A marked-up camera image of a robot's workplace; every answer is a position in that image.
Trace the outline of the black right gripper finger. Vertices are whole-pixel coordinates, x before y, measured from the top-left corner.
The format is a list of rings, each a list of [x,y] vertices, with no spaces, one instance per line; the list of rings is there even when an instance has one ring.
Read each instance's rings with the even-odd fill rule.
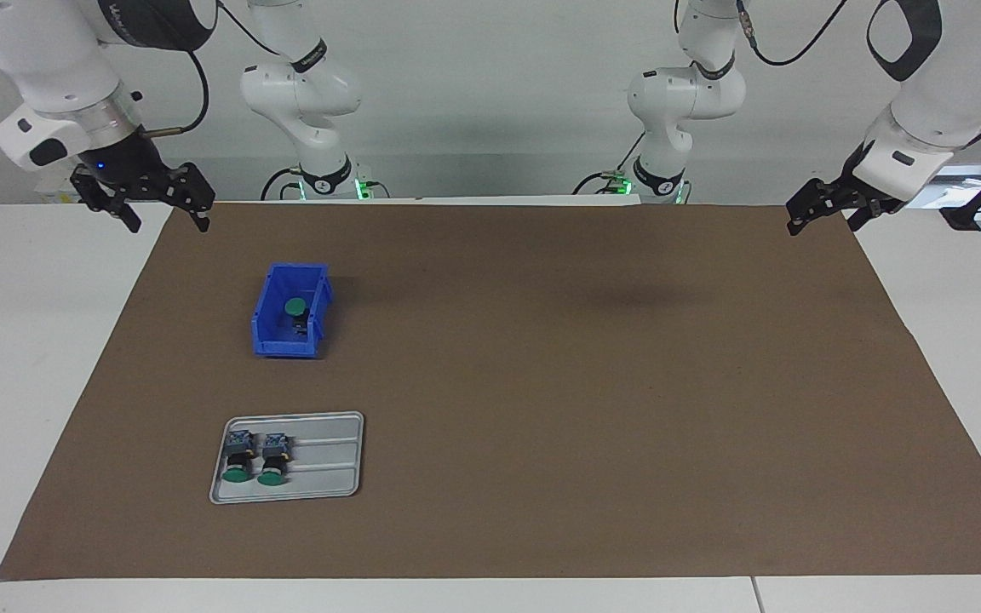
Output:
[[[209,212],[213,209],[215,191],[195,163],[186,162],[161,175],[161,199],[168,206],[183,210],[196,229],[206,233],[210,226]]]
[[[140,217],[126,201],[124,189],[104,185],[85,166],[74,168],[70,182],[77,192],[79,202],[90,212],[109,214],[114,220],[122,222],[129,232],[140,231]]]

